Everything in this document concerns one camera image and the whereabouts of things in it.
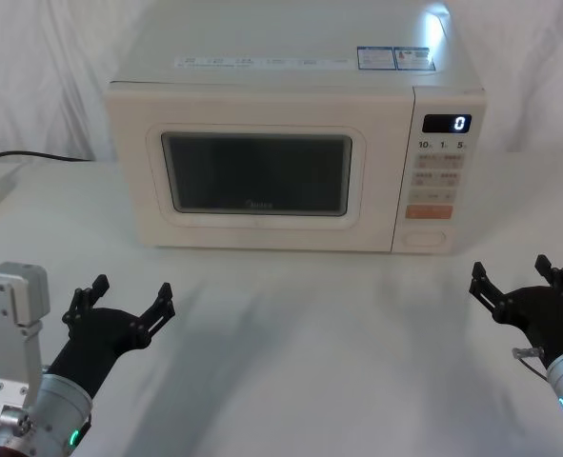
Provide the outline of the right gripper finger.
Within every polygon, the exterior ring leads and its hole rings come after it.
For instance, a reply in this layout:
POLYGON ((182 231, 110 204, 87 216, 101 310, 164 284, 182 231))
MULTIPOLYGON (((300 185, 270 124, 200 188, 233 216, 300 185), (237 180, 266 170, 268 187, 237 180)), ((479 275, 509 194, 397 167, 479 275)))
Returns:
POLYGON ((506 296, 490 281, 481 262, 473 264, 469 293, 490 312, 495 322, 505 321, 506 296))
POLYGON ((539 254, 534 267, 563 301, 563 268, 556 268, 545 254, 539 254))

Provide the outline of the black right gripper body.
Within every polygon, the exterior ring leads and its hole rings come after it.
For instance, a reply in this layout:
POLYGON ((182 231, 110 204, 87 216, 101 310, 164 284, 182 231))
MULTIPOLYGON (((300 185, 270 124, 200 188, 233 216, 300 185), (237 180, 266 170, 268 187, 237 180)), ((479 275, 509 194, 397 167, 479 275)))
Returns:
POLYGON ((520 329, 548 368, 563 355, 563 288, 527 287, 503 294, 496 303, 496 322, 520 329))

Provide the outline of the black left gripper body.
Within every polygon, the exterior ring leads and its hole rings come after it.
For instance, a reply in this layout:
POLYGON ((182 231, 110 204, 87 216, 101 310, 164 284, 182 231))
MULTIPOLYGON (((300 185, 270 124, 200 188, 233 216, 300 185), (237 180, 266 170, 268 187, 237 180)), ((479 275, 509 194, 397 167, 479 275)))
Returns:
POLYGON ((151 342, 151 323, 119 309, 66 312, 62 321, 69 329, 69 340, 47 374, 75 383, 89 396, 96 395, 123 354, 151 342))

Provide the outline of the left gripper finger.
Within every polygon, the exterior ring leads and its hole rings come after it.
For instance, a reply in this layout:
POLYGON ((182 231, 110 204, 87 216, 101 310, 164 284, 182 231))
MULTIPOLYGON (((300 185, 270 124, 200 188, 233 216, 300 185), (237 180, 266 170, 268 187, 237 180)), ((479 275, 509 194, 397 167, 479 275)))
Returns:
POLYGON ((153 304, 131 323, 131 344, 148 347, 153 336, 174 316, 171 284, 164 283, 153 304))
POLYGON ((109 279, 105 274, 99 274, 88 288, 77 288, 72 296, 69 310, 62 317, 63 323, 69 328, 80 323, 109 288, 109 279))

